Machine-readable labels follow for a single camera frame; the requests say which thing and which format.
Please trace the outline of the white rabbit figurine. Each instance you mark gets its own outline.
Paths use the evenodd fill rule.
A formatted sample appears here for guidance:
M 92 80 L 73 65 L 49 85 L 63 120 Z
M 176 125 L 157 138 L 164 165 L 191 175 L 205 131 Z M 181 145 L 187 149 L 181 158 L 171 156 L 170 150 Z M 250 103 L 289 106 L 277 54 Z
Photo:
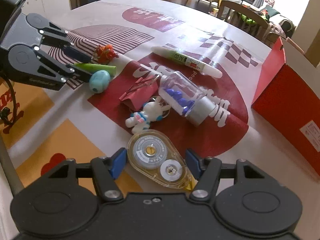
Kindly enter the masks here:
M 141 111 L 131 113 L 125 120 L 125 126 L 131 128 L 133 134 L 142 132 L 149 129 L 152 122 L 161 121 L 170 109 L 171 106 L 163 104 L 162 98 L 157 96 L 155 100 L 145 103 Z

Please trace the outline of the red cardboard shoe box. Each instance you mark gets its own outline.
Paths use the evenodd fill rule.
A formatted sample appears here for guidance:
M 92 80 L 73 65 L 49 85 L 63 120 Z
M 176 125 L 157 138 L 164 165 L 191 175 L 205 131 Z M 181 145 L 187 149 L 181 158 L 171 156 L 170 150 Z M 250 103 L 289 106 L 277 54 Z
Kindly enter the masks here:
M 282 37 L 262 65 L 252 108 L 319 172 L 319 70 Z

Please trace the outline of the clear jar with blue pins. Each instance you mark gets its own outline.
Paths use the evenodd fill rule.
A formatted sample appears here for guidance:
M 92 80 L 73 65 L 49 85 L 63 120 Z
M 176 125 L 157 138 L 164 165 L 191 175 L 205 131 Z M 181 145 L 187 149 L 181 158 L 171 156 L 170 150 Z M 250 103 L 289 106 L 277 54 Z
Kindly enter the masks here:
M 181 72 L 171 72 L 160 79 L 159 96 L 180 116 L 199 126 L 212 113 L 217 104 Z

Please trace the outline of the green plastic stick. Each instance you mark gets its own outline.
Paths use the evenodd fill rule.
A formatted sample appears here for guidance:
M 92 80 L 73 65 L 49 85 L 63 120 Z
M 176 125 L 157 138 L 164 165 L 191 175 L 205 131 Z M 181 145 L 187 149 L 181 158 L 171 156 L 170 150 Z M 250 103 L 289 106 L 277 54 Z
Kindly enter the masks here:
M 100 70 L 107 71 L 111 76 L 115 76 L 117 72 L 116 66 L 109 66 L 104 64 L 93 64 L 93 63 L 75 63 L 76 67 L 85 70 L 90 73 L 95 73 Z

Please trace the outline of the white and green tube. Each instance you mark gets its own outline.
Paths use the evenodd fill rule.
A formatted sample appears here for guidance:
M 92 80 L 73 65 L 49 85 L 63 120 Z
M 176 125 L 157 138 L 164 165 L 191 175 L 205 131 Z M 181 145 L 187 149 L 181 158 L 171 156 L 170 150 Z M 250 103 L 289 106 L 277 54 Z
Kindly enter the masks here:
M 222 72 L 216 69 L 215 67 L 212 67 L 207 63 L 204 63 L 191 56 L 180 53 L 176 50 L 160 46 L 153 46 L 151 50 L 154 54 L 158 56 L 164 57 L 166 59 L 174 61 L 175 63 L 182 64 L 189 68 L 193 68 L 194 70 L 197 70 L 198 72 L 204 75 L 209 75 L 217 79 L 222 77 Z

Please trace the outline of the red and white tablecloth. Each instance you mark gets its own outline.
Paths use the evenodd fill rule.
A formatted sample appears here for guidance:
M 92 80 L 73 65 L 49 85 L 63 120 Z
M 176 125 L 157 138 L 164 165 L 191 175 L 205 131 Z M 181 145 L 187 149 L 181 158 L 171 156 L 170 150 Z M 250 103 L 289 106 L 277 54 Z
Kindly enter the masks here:
M 247 160 L 319 211 L 319 70 L 196 10 L 102 0 L 48 19 L 1 17 L 1 195 L 65 160 L 108 158 L 140 132 L 164 141 L 112 170 L 129 192 L 191 192 L 185 151 Z

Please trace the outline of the orange red toy figure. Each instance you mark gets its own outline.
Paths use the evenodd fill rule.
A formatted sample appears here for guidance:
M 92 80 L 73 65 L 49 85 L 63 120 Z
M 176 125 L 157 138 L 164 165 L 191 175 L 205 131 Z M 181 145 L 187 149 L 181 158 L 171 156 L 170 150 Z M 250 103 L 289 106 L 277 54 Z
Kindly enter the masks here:
M 113 59 L 118 58 L 118 54 L 114 51 L 111 44 L 99 45 L 93 53 L 93 60 L 97 61 L 99 64 L 109 64 Z

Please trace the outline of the light blue egg toy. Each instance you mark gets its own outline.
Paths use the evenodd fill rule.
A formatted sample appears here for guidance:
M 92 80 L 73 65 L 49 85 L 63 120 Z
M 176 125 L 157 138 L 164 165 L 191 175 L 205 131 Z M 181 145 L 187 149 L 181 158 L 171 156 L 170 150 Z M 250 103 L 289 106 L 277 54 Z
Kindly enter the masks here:
M 89 88 L 93 93 L 99 94 L 106 90 L 110 81 L 110 74 L 105 70 L 99 70 L 91 76 L 89 80 Z

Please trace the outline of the clear correction tape dispenser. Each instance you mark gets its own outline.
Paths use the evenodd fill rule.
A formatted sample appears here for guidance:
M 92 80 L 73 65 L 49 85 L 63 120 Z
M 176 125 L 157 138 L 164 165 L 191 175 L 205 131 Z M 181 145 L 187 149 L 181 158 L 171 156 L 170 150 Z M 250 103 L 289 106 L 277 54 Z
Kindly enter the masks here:
M 136 171 L 163 187 L 191 191 L 197 183 L 170 139 L 154 129 L 131 137 L 127 158 Z

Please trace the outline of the wooden dining chair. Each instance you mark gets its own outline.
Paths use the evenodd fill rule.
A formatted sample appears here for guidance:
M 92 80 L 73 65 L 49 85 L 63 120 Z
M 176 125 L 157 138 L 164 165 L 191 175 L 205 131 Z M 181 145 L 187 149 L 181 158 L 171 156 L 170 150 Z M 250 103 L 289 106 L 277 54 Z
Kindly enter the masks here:
M 222 0 L 217 18 L 262 41 L 269 28 L 268 22 L 247 7 L 228 0 Z

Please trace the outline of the red binder clip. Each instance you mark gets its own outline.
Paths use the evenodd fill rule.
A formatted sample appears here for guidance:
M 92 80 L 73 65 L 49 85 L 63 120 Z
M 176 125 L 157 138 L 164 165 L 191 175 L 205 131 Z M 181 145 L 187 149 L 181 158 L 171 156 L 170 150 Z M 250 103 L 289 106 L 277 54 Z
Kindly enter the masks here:
M 119 100 L 134 112 L 138 112 L 158 91 L 158 78 L 160 75 L 140 77 Z

